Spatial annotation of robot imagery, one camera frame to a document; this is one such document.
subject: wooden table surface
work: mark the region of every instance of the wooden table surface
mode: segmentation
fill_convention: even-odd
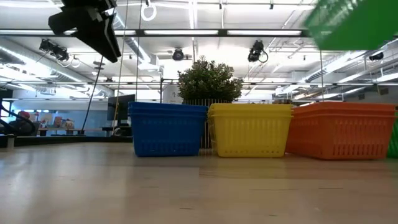
[[[137,158],[128,143],[0,152],[0,223],[398,223],[398,160]]]

